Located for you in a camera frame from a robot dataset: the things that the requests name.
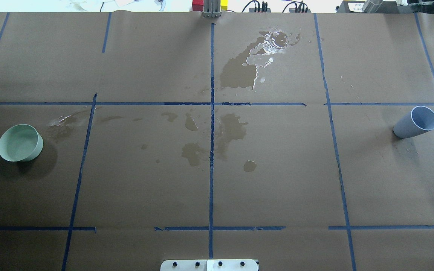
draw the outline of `grid of blue tape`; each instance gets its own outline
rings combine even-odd
[[[4,33],[7,21],[9,19],[10,13],[8,12],[5,17],[5,21],[3,22],[1,31],[0,31],[0,40],[2,38],[2,35]],[[106,46],[107,46],[107,38],[110,31],[110,21],[112,18],[112,14],[108,14],[107,19],[107,27],[105,30],[105,39],[103,41],[103,48],[102,53],[105,53]],[[417,105],[424,105],[424,106],[434,106],[434,103],[332,103],[330,101],[329,96],[329,90],[327,87],[327,81],[326,76],[324,75],[324,57],[322,56],[322,46],[321,46],[321,39],[319,35],[319,26],[318,26],[318,20],[317,20],[317,14],[314,14],[315,19],[315,30],[316,30],[316,38],[317,38],[317,44],[319,48],[319,57],[321,61],[321,69],[322,69],[322,81],[324,84],[324,88],[326,90],[326,99],[327,102],[324,104],[328,108],[329,112],[329,121],[331,125],[331,133],[333,137],[333,144],[334,144],[334,150],[335,150],[335,156],[336,156],[336,162],[338,164],[338,170],[339,170],[339,181],[341,183],[341,197],[342,197],[342,203],[343,203],[343,210],[344,210],[344,216],[345,216],[345,223],[346,226],[329,226],[329,230],[346,230],[348,234],[348,245],[350,249],[350,256],[351,256],[351,264],[353,267],[353,271],[356,271],[356,264],[355,264],[355,256],[354,256],[354,250],[353,250],[353,239],[351,235],[352,230],[429,230],[434,229],[434,225],[376,225],[376,226],[352,226],[349,223],[349,217],[348,217],[348,210],[347,210],[347,204],[346,204],[346,194],[344,189],[344,183],[341,173],[341,162],[339,161],[339,150],[338,150],[338,144],[336,140],[336,133],[334,129],[334,122],[332,119],[332,107],[333,106],[417,106]],[[426,58],[429,63],[429,67],[431,69],[433,78],[434,78],[434,67],[432,65],[431,59],[429,58],[429,53],[427,50],[426,43],[424,41],[422,30],[420,27],[420,21],[417,17],[417,14],[415,14],[415,20],[417,24],[417,29],[420,34],[420,38],[422,41],[423,49],[426,55]],[[71,235],[73,231],[93,231],[96,233],[96,227],[74,227],[74,218],[76,214],[76,208],[78,203],[78,196],[79,196],[79,188],[81,186],[81,179],[83,176],[83,166],[84,161],[86,159],[86,151],[88,148],[88,142],[90,138],[90,132],[91,132],[91,126],[93,121],[93,114],[95,111],[95,107],[97,105],[128,105],[128,106],[179,106],[179,105],[186,105],[186,106],[211,106],[211,142],[210,142],[210,181],[209,181],[209,226],[208,227],[200,227],[200,226],[177,226],[177,227],[165,227],[165,228],[158,228],[155,227],[155,231],[179,231],[179,230],[204,230],[209,232],[209,258],[212,259],[213,257],[213,251],[212,251],[212,243],[213,243],[213,231],[214,230],[283,230],[284,226],[249,226],[249,227],[215,227],[213,225],[213,169],[214,169],[214,163],[213,163],[213,152],[214,152],[214,125],[215,125],[215,115],[214,115],[214,107],[215,106],[306,106],[304,103],[245,103],[245,102],[222,102],[222,103],[215,103],[214,100],[214,27],[215,24],[211,24],[211,48],[210,48],[210,54],[211,54],[211,101],[209,102],[97,102],[97,94],[93,97],[92,102],[0,102],[0,105],[91,105],[91,113],[90,118],[88,122],[88,128],[87,128],[87,134],[86,134],[86,140],[83,148],[83,155],[81,158],[81,166],[79,170],[79,177],[77,182],[77,187],[75,191],[75,197],[74,197],[74,203],[71,213],[71,219],[70,224],[68,227],[15,227],[15,226],[1,226],[0,230],[29,230],[29,231],[38,231],[38,230],[63,230],[67,231],[67,244],[65,248],[65,255],[64,260],[62,264],[62,271],[66,269],[66,262],[67,262],[67,256],[69,253],[69,247],[71,242]]]

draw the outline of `label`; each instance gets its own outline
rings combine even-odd
[[[349,11],[364,13],[363,4],[364,3],[348,3]]]

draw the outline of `puddle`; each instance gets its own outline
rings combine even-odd
[[[197,143],[187,143],[182,148],[182,157],[187,158],[191,166],[200,165],[200,160],[203,160],[206,155],[208,155],[208,151],[200,148]]]
[[[169,122],[174,122],[174,120],[177,118],[177,114],[170,113],[170,112],[165,112],[165,113],[162,113],[162,114],[160,114],[160,115],[162,115],[162,116],[167,116],[167,117],[168,117],[167,120],[168,120]]]
[[[110,116],[110,117],[98,118],[97,122],[104,123],[104,122],[109,122],[110,120],[117,120],[122,118],[123,118],[122,116]]]
[[[196,132],[199,128],[197,127],[197,124],[195,123],[195,120],[190,115],[190,113],[186,113],[187,119],[185,120],[185,128],[188,130],[191,130],[193,132]]]
[[[227,148],[232,140],[243,139],[248,122],[240,122],[235,114],[227,114],[220,118],[219,129],[215,136],[215,153],[217,158],[227,159]]]
[[[244,171],[245,172],[253,172],[254,169],[257,167],[257,165],[255,164],[254,161],[250,161],[248,160],[245,164],[244,164]]]
[[[299,34],[293,36],[280,31],[271,29],[268,32],[259,32],[254,43],[251,43],[236,58],[232,58],[224,65],[220,75],[222,88],[246,88],[254,89],[257,82],[264,82],[265,79],[259,78],[259,70],[272,64],[276,53],[285,53],[286,48],[296,45],[299,42]]]
[[[67,116],[60,116],[48,123],[46,131],[42,135],[59,143],[71,136],[75,127],[88,126],[91,107],[85,106],[84,109],[76,111]]]

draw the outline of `bowl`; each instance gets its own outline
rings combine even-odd
[[[31,161],[43,149],[43,138],[31,125],[15,125],[0,139],[0,155],[10,162]]]

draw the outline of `tipped over cup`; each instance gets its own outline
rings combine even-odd
[[[10,162],[31,161],[42,149],[43,138],[31,125],[15,125],[0,139],[0,155]]]
[[[406,114],[393,127],[400,139],[415,137],[434,129],[434,112],[425,106],[417,106]]]

